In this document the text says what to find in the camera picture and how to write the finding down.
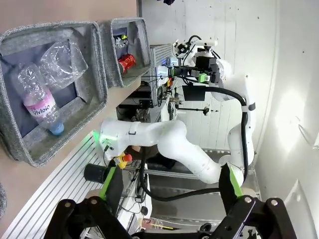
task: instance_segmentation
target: bottle label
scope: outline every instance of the bottle label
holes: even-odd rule
[[[51,92],[47,92],[46,97],[38,104],[32,106],[24,105],[34,118],[45,118],[55,106],[55,100]]]

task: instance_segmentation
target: white paneled wall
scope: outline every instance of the white paneled wall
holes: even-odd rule
[[[176,0],[171,6],[157,0],[142,0],[150,44],[174,43],[199,35],[205,41],[218,41],[214,50],[229,61],[233,72],[249,73],[254,79],[257,125],[253,135],[255,149],[261,136],[273,78],[276,39],[277,0]],[[188,108],[203,108],[210,102],[185,103]],[[227,133],[241,120],[235,100],[212,100],[210,119],[200,112],[180,116],[185,121],[188,139],[201,147],[228,149]]]

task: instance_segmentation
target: black cylinder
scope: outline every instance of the black cylinder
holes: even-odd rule
[[[85,166],[84,178],[88,181],[103,184],[108,175],[107,169],[105,166],[89,163]]]

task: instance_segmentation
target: screw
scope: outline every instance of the screw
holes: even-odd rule
[[[246,198],[245,198],[245,202],[246,202],[246,203],[251,203],[251,198],[246,197]]]
[[[278,202],[277,202],[275,199],[273,199],[273,200],[271,200],[271,205],[277,206],[277,205],[278,205]]]

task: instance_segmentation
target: gray fabric bin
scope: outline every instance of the gray fabric bin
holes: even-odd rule
[[[6,208],[6,194],[0,183],[0,219],[3,217]]]
[[[151,52],[145,20],[141,17],[115,18],[99,23],[102,36],[102,52],[108,87],[127,87],[137,77],[145,74],[151,66]],[[121,74],[113,37],[118,29],[126,28],[129,45],[128,54],[135,57],[136,65]]]
[[[45,165],[106,105],[108,94],[100,30],[95,22],[68,21],[23,26],[0,36],[2,57],[66,39],[78,44],[88,69],[74,82],[74,99],[60,108],[65,128],[60,136],[53,136],[40,126],[21,136],[8,97],[7,79],[4,79],[0,65],[0,140],[13,159],[34,167]]]

